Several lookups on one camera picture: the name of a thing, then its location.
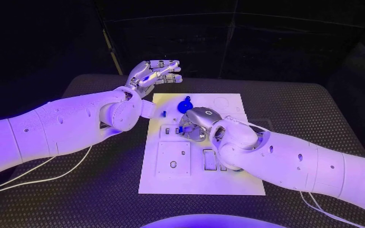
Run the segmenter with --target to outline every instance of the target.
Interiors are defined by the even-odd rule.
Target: black background
[[[0,0],[0,117],[75,76],[177,59],[183,76],[321,84],[365,143],[365,0]]]

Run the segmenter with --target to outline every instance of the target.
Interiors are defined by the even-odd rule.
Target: circular cutout
[[[176,162],[174,162],[174,161],[171,161],[171,162],[170,162],[170,167],[171,167],[171,168],[174,168],[174,167],[176,167],[176,165],[177,165],[177,164],[176,164]]]
[[[219,109],[225,109],[229,106],[227,99],[223,97],[214,98],[214,106]]]

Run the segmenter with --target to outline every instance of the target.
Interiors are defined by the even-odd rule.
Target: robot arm
[[[365,208],[365,158],[275,132],[255,133],[249,123],[222,119],[207,108],[187,110],[180,125],[183,137],[209,137],[229,169],[242,168],[279,187],[333,196]]]
[[[49,102],[0,120],[0,171],[20,163],[73,153],[128,131],[154,104],[141,98],[154,84],[181,82],[178,61],[144,61],[132,69],[125,86],[113,91]]]

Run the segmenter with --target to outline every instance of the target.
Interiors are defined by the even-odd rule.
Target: white board
[[[138,193],[265,195],[262,180],[222,166],[207,140],[193,142],[176,134],[183,116],[177,104],[186,96],[194,107],[207,107],[222,117],[246,120],[239,94],[154,93],[157,110],[148,123]]]

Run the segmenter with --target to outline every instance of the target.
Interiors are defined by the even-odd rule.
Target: table
[[[88,74],[70,82],[63,98],[112,90],[126,76]],[[155,86],[165,93],[239,93],[248,120],[268,121],[272,130],[347,154],[365,156],[326,89],[317,84],[184,79]],[[144,144],[148,120],[96,144],[79,167],[60,179],[0,192],[0,227],[139,227],[186,214],[251,217],[287,227],[352,227],[315,212],[295,191],[264,182],[265,196],[141,195]],[[59,156],[18,182],[57,176],[86,150]],[[17,167],[14,176],[41,160]],[[365,210],[323,195],[323,209],[365,225]]]

